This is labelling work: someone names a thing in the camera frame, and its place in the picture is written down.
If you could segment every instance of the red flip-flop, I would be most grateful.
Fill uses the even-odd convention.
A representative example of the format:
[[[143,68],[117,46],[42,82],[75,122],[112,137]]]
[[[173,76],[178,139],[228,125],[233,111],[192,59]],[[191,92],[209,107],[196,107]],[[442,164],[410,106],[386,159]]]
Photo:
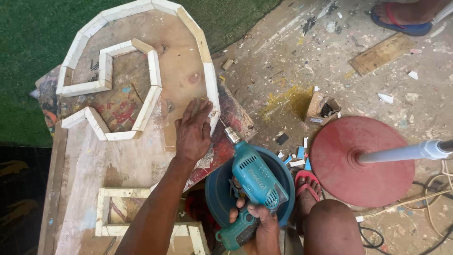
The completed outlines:
[[[316,181],[318,184],[319,184],[319,181],[318,179],[316,178],[316,176],[306,170],[300,170],[299,172],[297,172],[296,174],[296,179],[294,181],[296,187],[297,187],[297,184],[299,183],[299,179],[300,178],[304,178],[305,180],[310,177],[310,179],[312,181]],[[299,189],[297,189],[296,191],[296,197],[304,190],[304,189],[308,189],[308,191],[310,191],[310,193],[312,194],[312,196],[316,199],[316,202],[319,202],[319,196],[316,194],[316,192],[314,192],[313,188],[310,186],[311,183],[305,183],[304,185],[302,185]]]

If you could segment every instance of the blue plastic basin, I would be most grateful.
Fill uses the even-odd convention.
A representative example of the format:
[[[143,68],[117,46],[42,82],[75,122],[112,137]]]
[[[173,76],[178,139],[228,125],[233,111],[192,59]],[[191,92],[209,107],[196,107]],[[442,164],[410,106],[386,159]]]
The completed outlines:
[[[253,147],[260,154],[266,165],[289,195],[289,201],[283,203],[277,210],[277,218],[280,227],[282,227],[286,225],[286,221],[294,207],[295,191],[293,178],[291,177],[288,168],[279,157],[264,148],[258,146]],[[216,222],[222,228],[230,224],[230,209],[236,206],[237,200],[233,191],[231,192],[230,197],[230,183],[228,181],[228,179],[231,179],[233,176],[233,173],[231,172],[233,161],[234,158],[231,158],[221,167],[213,171],[206,178],[205,184],[207,206]]]

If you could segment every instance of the wooden workbench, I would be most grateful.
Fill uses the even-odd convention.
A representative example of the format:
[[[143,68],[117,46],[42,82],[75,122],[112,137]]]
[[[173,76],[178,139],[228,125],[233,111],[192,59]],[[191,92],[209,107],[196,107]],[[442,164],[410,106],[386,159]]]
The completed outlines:
[[[112,132],[129,131],[141,108],[141,98],[145,98],[150,87],[148,66],[142,53],[114,59],[111,91],[57,97],[59,67],[36,83],[46,123],[54,136],[39,253],[103,254],[113,237],[94,237],[98,189],[151,187],[157,183],[175,153],[162,150],[163,144],[174,139],[166,130],[174,132],[173,120],[181,118],[192,97],[206,97],[200,55],[197,50],[191,50],[197,49],[195,38],[174,16],[153,12],[157,11],[110,22],[92,36],[73,78],[81,83],[94,76],[95,72],[89,69],[91,59],[96,62],[99,50],[108,46],[138,38],[156,48],[163,91],[140,139],[99,141],[86,121],[70,129],[62,129],[58,121],[91,106],[101,114]],[[255,134],[252,120],[224,84],[219,84],[218,90],[222,120],[244,137],[252,137]],[[232,145],[224,135],[221,123],[214,131],[212,142],[212,152],[207,157],[209,167],[195,169],[185,189],[232,157]]]

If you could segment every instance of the round red base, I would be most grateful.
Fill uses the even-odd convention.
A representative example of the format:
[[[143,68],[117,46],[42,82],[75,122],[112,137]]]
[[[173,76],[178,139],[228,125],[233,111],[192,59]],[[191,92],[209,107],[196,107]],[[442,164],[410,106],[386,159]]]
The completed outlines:
[[[380,207],[402,198],[414,180],[413,160],[362,164],[358,155],[407,146],[388,125],[366,117],[347,117],[316,135],[309,155],[321,185],[354,205]]]

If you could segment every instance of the teal makita drill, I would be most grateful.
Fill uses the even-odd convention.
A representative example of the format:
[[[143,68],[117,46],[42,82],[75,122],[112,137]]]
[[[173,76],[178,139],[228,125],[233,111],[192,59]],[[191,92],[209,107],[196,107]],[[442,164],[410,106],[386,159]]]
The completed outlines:
[[[266,205],[274,215],[289,197],[253,146],[242,140],[239,133],[231,127],[226,127],[225,133],[235,150],[233,175],[250,201],[239,208],[239,215],[234,223],[216,233],[216,239],[221,241],[227,250],[236,250],[255,236],[260,225],[260,220],[248,212],[247,205]]]

